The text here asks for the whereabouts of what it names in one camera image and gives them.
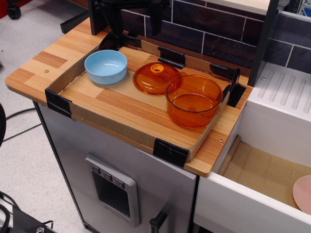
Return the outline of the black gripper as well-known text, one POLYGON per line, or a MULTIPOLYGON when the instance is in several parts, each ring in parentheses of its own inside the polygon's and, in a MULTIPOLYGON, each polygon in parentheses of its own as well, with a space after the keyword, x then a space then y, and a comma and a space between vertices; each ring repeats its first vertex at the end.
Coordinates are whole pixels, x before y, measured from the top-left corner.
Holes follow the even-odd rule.
POLYGON ((162 11, 171 6, 171 0, 96 0, 94 6, 102 9, 103 16, 119 46, 123 44, 123 21, 121 9, 149 8, 152 35, 161 32, 162 11))

